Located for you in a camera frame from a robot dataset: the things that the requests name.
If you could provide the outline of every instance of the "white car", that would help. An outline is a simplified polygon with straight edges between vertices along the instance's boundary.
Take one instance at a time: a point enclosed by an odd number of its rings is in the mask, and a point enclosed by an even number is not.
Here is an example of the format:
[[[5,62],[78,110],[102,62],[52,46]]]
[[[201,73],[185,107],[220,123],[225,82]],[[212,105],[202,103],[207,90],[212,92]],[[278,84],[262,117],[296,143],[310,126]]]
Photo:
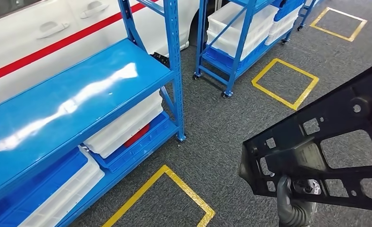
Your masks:
[[[164,18],[129,2],[147,51],[166,55]],[[198,8],[178,0],[181,49]],[[0,0],[0,103],[124,39],[119,11],[117,0]]]

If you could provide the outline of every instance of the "white plastic storage bin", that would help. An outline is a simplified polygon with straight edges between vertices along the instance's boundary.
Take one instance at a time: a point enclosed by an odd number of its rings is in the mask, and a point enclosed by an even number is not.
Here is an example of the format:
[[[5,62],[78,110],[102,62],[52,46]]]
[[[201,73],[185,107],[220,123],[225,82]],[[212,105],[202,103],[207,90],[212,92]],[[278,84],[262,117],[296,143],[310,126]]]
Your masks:
[[[157,90],[84,141],[84,145],[107,158],[163,111],[161,103]]]
[[[276,32],[280,28],[282,28],[285,24],[288,24],[292,19],[296,20],[297,17],[299,17],[299,11],[303,7],[303,4],[299,6],[298,8],[294,9],[292,12],[290,12],[288,15],[280,19],[279,21],[274,22],[270,29],[270,34]]]
[[[217,36],[230,21],[243,9],[238,4],[230,2],[220,8],[215,13],[208,17],[208,31]],[[254,39],[257,34],[262,33],[263,30],[274,21],[274,16],[278,12],[278,8],[272,5],[266,6],[253,16],[250,24],[246,40]],[[232,25],[221,35],[221,38],[238,42],[242,31],[243,20],[245,19],[246,11],[244,11]]]
[[[245,46],[243,47],[242,55],[240,56],[241,61],[245,59],[260,43],[262,43],[268,37],[270,28],[271,26],[268,26],[260,34],[256,34],[256,36],[253,39],[246,40]],[[207,43],[210,44],[211,41],[216,37],[216,35],[210,31],[207,31],[207,35],[208,35]],[[219,37],[215,41],[215,43],[212,44],[212,47],[220,49],[226,52],[229,56],[234,58],[236,55],[236,50],[238,48],[238,42],[239,41],[237,40],[226,40]]]
[[[271,32],[268,36],[268,39],[265,42],[265,45],[272,44],[275,40],[277,40],[279,37],[284,35],[287,31],[293,28],[293,24],[295,20],[298,18],[298,16],[291,18],[288,22],[284,23],[282,27],[280,27],[278,30],[275,30]]]
[[[82,148],[79,149],[87,157],[88,162],[19,227],[54,227],[104,177],[104,172],[91,155]]]

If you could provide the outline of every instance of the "red stripe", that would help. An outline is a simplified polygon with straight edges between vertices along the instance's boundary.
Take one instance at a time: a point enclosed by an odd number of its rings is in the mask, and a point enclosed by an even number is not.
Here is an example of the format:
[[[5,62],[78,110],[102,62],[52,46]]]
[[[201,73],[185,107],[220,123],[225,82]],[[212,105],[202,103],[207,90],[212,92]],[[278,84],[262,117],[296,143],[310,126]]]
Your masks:
[[[145,7],[144,5],[142,5],[141,3],[138,3],[134,6],[132,6],[131,10],[134,13],[134,12],[137,12],[137,11],[141,10],[144,7]],[[0,68],[0,78],[3,77],[3,76],[8,75],[11,72],[16,71],[16,70],[18,70],[18,69],[20,69],[20,68],[22,68],[26,65],[29,65],[30,63],[35,62],[36,60],[41,59],[41,58],[59,50],[59,49],[67,46],[67,45],[70,45],[70,44],[74,43],[75,41],[80,40],[80,39],[96,32],[96,31],[110,25],[110,24],[113,24],[114,22],[116,22],[120,19],[122,19],[122,14],[121,13],[117,13],[115,15],[112,15],[112,16],[110,16],[110,17],[108,17],[108,18],[106,18],[106,19],[104,19],[100,22],[97,22],[97,23],[91,25],[90,27],[87,27],[87,28],[85,28],[85,29],[83,29],[79,32],[76,32],[76,33],[74,33],[74,34],[72,34],[72,35],[70,35],[70,36],[68,36],[68,37],[66,37],[66,38],[64,38],[60,41],[57,41],[54,44],[51,44],[51,45],[49,45],[49,46],[47,46],[47,47],[45,47],[45,48],[43,48],[43,49],[41,49],[37,52],[34,52],[34,53],[32,53],[32,54],[30,54],[30,55],[28,55],[28,56],[26,56],[22,59],[19,59],[19,60],[15,61],[15,62],[13,62],[9,65],[6,65],[6,66]]]

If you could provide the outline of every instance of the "gray carpet floor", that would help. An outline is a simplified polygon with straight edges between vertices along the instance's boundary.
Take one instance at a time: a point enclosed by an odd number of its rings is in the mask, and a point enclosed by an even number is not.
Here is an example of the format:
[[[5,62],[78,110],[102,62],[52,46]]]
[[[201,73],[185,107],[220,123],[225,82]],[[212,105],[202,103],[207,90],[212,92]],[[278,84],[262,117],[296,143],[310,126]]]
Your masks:
[[[206,80],[191,79],[196,50],[194,46],[183,50],[187,139],[182,143],[170,139],[71,226],[101,226],[163,165],[173,170],[216,212],[208,226],[277,226],[275,199],[255,196],[238,177],[241,143],[294,110],[253,87],[251,80],[274,58],[317,76],[319,82],[301,108],[372,66],[372,0],[324,0],[314,9],[307,24],[325,7],[368,22],[353,42],[310,26],[293,32],[291,42],[276,45],[236,81],[234,96],[228,99],[221,98],[221,91]],[[357,20],[335,12],[327,13],[318,23],[346,36],[357,25]],[[307,77],[283,65],[276,65],[259,80],[260,85],[289,102],[296,100],[308,83]],[[328,155],[328,161],[334,166],[361,165],[361,160],[372,164],[371,152],[363,154],[364,150],[372,149],[364,137],[362,133],[341,137],[339,145]],[[115,226],[191,227],[196,226],[203,215],[203,210],[163,175]],[[372,227],[372,211],[320,204],[312,226]]]

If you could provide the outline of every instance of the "car door handle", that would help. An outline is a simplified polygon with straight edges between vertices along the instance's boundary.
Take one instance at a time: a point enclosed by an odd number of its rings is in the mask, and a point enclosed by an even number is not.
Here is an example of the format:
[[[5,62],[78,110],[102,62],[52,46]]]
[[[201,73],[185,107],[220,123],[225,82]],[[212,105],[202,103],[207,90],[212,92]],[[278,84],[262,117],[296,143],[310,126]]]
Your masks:
[[[47,22],[41,26],[44,26],[44,25],[49,25],[49,29],[46,30],[46,31],[43,31],[38,37],[37,39],[45,39],[45,38],[48,38],[58,32],[61,32],[63,30],[65,30],[66,28],[69,28],[69,25],[70,23],[55,23],[55,22]]]
[[[88,10],[80,14],[80,18],[81,19],[89,18],[101,11],[104,11],[106,8],[108,8],[108,6],[109,4],[102,4],[100,1],[93,1],[87,5]]]

